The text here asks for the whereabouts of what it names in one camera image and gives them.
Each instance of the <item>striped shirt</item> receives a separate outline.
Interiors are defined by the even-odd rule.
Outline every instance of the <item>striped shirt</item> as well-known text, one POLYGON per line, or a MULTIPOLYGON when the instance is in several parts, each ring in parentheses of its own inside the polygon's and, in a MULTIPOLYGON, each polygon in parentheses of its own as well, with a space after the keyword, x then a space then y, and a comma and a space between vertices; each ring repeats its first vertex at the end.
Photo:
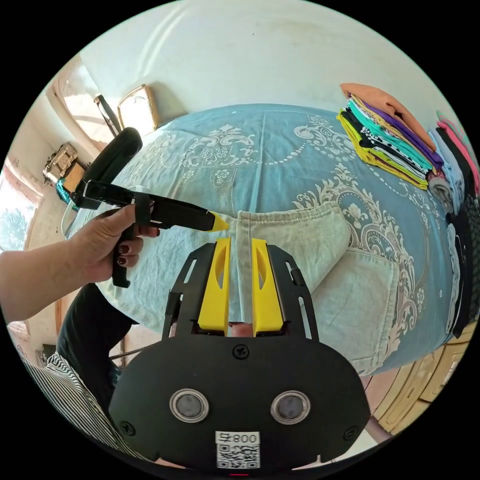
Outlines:
POLYGON ((94 396, 69 363, 55 352, 45 367, 32 365, 17 345, 28 373, 54 408, 74 427, 95 440, 137 459, 147 460, 132 450, 115 430, 94 396))

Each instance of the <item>qr code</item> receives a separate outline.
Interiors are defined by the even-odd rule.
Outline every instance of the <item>qr code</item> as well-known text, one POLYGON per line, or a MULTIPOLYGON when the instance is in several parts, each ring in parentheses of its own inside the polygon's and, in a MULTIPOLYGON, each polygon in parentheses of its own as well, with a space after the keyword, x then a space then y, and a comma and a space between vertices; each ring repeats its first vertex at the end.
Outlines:
POLYGON ((258 469, 260 445, 217 444, 216 465, 220 469, 258 469))

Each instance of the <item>window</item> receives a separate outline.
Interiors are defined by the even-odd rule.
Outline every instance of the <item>window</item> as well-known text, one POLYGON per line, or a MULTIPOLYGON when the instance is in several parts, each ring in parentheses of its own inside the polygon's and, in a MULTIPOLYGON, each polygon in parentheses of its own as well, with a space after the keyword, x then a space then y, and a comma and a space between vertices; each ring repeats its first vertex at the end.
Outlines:
POLYGON ((95 104, 99 89, 79 57, 62 68, 53 82, 53 92, 99 151, 113 140, 109 126, 95 104))
POLYGON ((36 206, 0 173, 0 252, 23 250, 36 206))

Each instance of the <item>pink shirt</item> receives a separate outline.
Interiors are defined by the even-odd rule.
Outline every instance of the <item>pink shirt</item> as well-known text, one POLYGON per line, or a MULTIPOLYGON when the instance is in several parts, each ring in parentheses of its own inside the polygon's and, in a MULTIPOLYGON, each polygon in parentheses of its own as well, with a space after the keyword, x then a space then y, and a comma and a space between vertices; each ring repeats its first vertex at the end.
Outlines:
POLYGON ((450 137, 450 140, 455 144, 455 146, 458 148, 458 150, 460 150, 461 154, 465 157, 466 161, 470 165, 471 171, 473 172, 473 180, 474 180, 474 183, 475 183, 475 192, 478 195, 478 193, 480 193, 480 174, 479 174, 479 171, 477 169, 477 166, 474 164, 474 161, 470 157, 470 154, 468 153, 467 149, 462 144, 462 142, 454 134, 453 130, 446 123, 438 121, 436 124, 441 129, 446 131, 446 133, 450 137))

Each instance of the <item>sticker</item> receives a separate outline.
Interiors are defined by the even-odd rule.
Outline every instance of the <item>sticker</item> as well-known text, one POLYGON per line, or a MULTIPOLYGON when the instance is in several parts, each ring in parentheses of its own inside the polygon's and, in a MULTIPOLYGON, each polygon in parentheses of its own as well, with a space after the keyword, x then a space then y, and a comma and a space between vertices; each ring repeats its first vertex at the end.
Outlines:
POLYGON ((216 431, 215 443, 219 469, 260 468, 260 432, 216 431))

